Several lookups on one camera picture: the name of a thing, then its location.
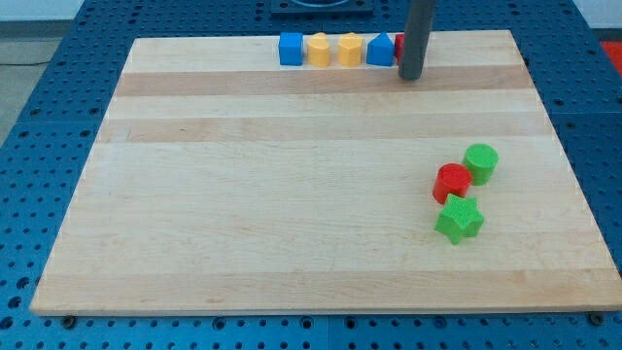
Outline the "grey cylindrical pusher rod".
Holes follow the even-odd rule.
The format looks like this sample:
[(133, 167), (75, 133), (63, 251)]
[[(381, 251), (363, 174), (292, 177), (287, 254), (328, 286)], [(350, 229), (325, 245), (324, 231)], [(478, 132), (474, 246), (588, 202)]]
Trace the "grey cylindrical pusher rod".
[(404, 27), (398, 75), (405, 81), (421, 78), (435, 15), (436, 0), (412, 0)]

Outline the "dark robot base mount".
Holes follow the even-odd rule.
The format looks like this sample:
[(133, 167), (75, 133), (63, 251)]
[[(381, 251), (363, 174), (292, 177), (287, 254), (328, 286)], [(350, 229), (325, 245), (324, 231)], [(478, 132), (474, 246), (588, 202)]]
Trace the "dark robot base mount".
[(273, 17), (370, 15), (373, 0), (269, 0)]

